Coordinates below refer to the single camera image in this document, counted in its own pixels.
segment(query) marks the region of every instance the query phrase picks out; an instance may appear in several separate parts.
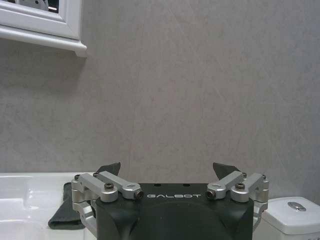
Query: dark gray towel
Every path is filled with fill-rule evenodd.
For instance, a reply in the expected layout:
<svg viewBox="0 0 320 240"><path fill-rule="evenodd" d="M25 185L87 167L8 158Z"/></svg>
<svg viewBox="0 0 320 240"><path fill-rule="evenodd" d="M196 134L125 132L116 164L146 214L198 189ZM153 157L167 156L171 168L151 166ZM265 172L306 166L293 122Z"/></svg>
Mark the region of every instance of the dark gray towel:
<svg viewBox="0 0 320 240"><path fill-rule="evenodd" d="M111 165L102 166L96 171L97 173L107 171L111 174L118 175L120 162ZM63 186L63 202L53 217L49 220L48 226L56 230L77 230L85 226L81 223L79 213L72 208L72 191L71 182Z"/></svg>

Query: white window frame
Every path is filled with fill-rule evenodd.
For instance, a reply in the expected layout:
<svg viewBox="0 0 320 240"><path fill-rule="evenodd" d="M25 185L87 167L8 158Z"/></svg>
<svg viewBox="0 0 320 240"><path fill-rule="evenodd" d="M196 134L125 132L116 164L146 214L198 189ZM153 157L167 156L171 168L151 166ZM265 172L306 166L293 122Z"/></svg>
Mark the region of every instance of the white window frame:
<svg viewBox="0 0 320 240"><path fill-rule="evenodd" d="M83 0L59 0L59 13L0 0L0 37L86 55L80 41Z"/></svg>

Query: logo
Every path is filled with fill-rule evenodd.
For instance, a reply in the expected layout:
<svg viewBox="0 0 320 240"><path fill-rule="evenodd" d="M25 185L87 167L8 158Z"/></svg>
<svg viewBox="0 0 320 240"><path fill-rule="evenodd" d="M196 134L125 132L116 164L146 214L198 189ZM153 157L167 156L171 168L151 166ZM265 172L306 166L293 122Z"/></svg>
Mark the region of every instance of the logo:
<svg viewBox="0 0 320 240"><path fill-rule="evenodd" d="M167 194L148 194L146 197L150 199L191 199L191 198L199 198L201 194L174 194L174 195L167 195Z"/></svg>

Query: flush button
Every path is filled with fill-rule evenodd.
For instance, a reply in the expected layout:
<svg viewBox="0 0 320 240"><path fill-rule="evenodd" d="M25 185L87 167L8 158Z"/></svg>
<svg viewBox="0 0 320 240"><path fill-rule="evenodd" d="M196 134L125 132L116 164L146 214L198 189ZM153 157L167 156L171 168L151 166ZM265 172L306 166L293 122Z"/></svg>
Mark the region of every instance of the flush button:
<svg viewBox="0 0 320 240"><path fill-rule="evenodd" d="M304 206L302 206L300 203L297 203L295 201L288 202L288 205L290 208L299 212L305 212L307 210Z"/></svg>

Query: mirror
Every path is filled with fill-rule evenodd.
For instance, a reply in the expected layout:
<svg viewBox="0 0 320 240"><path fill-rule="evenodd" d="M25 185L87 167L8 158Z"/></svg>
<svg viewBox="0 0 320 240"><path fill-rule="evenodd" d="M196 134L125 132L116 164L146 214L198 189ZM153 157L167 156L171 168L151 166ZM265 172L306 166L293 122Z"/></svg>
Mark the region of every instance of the mirror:
<svg viewBox="0 0 320 240"><path fill-rule="evenodd" d="M0 0L52 13L59 13L59 0Z"/></svg>

